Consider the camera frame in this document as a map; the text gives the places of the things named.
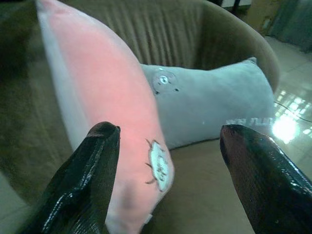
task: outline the cushion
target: cushion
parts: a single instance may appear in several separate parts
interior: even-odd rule
[[[210,71],[156,65],[142,69],[169,149],[219,138],[226,124],[270,133],[274,96],[256,58]]]
[[[56,0],[38,0],[37,6],[73,149],[99,122],[121,129],[116,178],[103,223],[111,233],[139,233],[174,177],[153,92],[136,57],[107,26]]]

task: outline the curtain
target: curtain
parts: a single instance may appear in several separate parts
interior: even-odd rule
[[[312,51],[312,0],[284,0],[269,36]]]

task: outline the tile floor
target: tile floor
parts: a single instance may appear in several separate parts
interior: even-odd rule
[[[312,54],[270,37],[266,40],[282,69],[276,101],[284,107],[275,105],[278,121],[274,133],[285,143],[288,156],[312,179],[312,122],[303,120],[312,121]],[[0,234],[15,233],[29,210],[0,174]]]

